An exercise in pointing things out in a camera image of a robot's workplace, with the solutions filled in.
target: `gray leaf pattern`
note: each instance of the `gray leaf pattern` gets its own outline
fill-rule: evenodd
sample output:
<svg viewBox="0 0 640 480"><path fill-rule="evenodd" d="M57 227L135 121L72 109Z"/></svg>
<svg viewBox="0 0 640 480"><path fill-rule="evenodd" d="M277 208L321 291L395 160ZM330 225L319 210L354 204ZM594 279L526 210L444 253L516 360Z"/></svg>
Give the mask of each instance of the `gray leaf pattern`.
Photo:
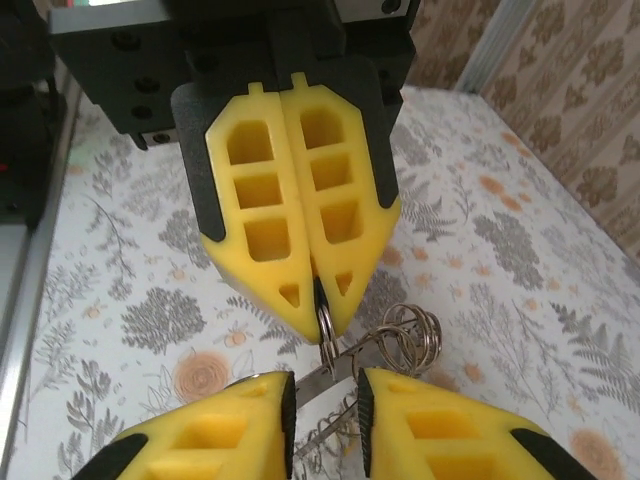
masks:
<svg viewBox="0 0 640 480"><path fill-rule="evenodd" d="M640 270L482 98L403 96L401 218L341 347L391 304L421 305L443 329L428 381L567 449L576 431L602 432L616 478L640 478ZM634 145L619 168L636 165ZM123 428L182 406L185 351L215 357L227 380L318 366L317 346L210 268L177 145L137 151L85 98L66 175L8 480L72 478ZM338 390L318 399L321 419L300 412L296 445L343 411L353 392ZM294 477L361 478L353 428L297 458Z"/></svg>

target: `floral tablecloth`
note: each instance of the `floral tablecloth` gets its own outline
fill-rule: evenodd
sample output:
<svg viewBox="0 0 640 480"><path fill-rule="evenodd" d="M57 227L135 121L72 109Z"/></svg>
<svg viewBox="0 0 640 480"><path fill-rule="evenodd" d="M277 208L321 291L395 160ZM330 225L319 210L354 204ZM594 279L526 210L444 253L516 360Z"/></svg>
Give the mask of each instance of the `floral tablecloth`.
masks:
<svg viewBox="0 0 640 480"><path fill-rule="evenodd" d="M481 98L403 93L402 218L342 344L417 303L444 330L427 381L537 422L600 480L640 479L640 271ZM318 360L220 279L179 147L136 150L85 99L9 479L70 478L127 426ZM296 478L362 478L338 440Z"/></svg>

